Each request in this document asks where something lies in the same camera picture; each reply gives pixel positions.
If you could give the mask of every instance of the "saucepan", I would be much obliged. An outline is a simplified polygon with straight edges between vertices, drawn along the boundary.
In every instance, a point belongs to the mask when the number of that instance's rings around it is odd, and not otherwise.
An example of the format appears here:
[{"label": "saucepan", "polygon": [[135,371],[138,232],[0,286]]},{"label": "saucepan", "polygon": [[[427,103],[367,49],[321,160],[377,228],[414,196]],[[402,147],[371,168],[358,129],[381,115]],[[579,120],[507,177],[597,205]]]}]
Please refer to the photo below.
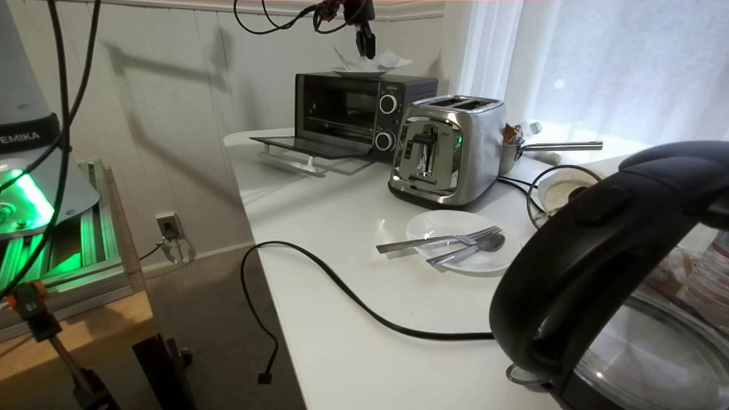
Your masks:
[{"label": "saucepan", "polygon": [[504,175],[514,168],[516,160],[526,151],[599,151],[602,142],[563,142],[557,144],[529,144],[524,145],[522,138],[515,138],[514,142],[504,144],[501,161],[499,162],[499,175]]}]

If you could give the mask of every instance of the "toaster oven knob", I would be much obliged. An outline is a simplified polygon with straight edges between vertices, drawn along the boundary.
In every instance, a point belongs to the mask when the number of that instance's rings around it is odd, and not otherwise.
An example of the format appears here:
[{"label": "toaster oven knob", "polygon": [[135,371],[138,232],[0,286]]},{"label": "toaster oven knob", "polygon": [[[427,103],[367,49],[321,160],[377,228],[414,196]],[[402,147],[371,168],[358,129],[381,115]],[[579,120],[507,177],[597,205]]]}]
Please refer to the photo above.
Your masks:
[{"label": "toaster oven knob", "polygon": [[397,98],[390,94],[386,94],[380,98],[380,111],[385,114],[392,114],[397,109]]},{"label": "toaster oven knob", "polygon": [[377,134],[375,137],[375,146],[380,151],[389,151],[394,146],[394,140],[392,139],[392,135],[381,132]]}]

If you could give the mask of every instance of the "black kettle handle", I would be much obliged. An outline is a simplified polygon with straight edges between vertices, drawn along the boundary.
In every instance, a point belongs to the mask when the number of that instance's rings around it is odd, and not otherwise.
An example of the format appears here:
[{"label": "black kettle handle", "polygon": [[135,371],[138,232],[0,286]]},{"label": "black kettle handle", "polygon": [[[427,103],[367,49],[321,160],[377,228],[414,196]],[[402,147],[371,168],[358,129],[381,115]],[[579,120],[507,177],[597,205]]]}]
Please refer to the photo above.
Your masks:
[{"label": "black kettle handle", "polygon": [[[725,202],[729,144],[722,148],[723,163],[670,155],[631,163],[534,234],[499,283],[489,314],[514,363],[548,376],[573,369],[651,270],[706,222],[712,204]],[[728,223],[720,217],[717,227]]]}]

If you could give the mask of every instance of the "stainless steel toaster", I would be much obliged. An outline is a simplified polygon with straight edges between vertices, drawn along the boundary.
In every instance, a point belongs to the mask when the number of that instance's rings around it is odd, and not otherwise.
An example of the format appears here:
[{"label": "stainless steel toaster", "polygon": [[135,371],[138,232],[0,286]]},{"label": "stainless steel toaster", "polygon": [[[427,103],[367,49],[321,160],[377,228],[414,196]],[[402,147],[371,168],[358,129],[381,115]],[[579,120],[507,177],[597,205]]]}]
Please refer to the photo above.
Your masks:
[{"label": "stainless steel toaster", "polygon": [[428,207],[468,206],[499,175],[505,115],[504,103],[489,98],[412,103],[397,138],[390,191]]}]

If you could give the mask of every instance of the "spoon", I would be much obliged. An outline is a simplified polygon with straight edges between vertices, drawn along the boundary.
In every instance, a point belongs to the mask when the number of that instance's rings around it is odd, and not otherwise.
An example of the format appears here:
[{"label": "spoon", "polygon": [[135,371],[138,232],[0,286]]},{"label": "spoon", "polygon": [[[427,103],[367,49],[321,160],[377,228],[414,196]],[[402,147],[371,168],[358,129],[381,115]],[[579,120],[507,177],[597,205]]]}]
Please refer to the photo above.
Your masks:
[{"label": "spoon", "polygon": [[477,254],[479,251],[495,252],[504,246],[506,238],[500,233],[495,233],[481,239],[476,245],[465,247],[461,250],[446,253],[427,260],[433,266],[442,265],[444,263],[460,263]]}]

